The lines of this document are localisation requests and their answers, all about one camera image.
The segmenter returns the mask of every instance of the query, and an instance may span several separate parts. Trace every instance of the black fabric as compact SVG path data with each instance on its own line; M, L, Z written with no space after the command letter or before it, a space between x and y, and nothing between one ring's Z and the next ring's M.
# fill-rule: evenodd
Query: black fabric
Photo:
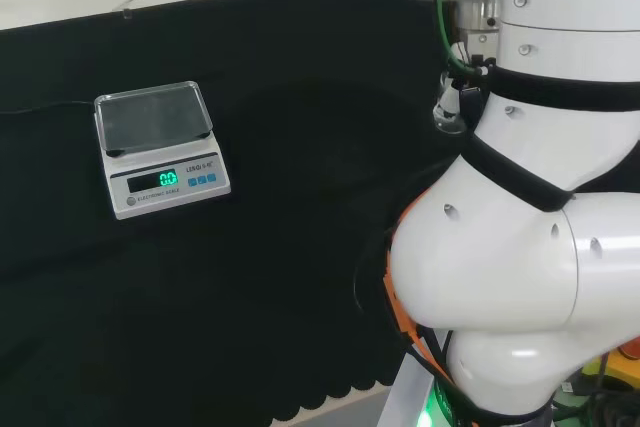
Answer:
M523 74L495 67L491 92L506 99L556 109L591 112L640 110L640 82L589 82Z
M0 32L0 111L195 80L233 183L117 221L90 106L0 115L0 423L266 426L390 384L380 279L363 315L352 278L405 180L461 148L431 124L429 18L200 0Z
M509 160L473 135L462 151L467 163L510 194L543 212L562 209L573 197Z

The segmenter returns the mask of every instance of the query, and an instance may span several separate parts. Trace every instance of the digital scale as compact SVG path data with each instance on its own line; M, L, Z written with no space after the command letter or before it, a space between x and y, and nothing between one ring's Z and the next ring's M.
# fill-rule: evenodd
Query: digital scale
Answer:
M211 118L195 82L110 94L95 121L117 219L231 192Z

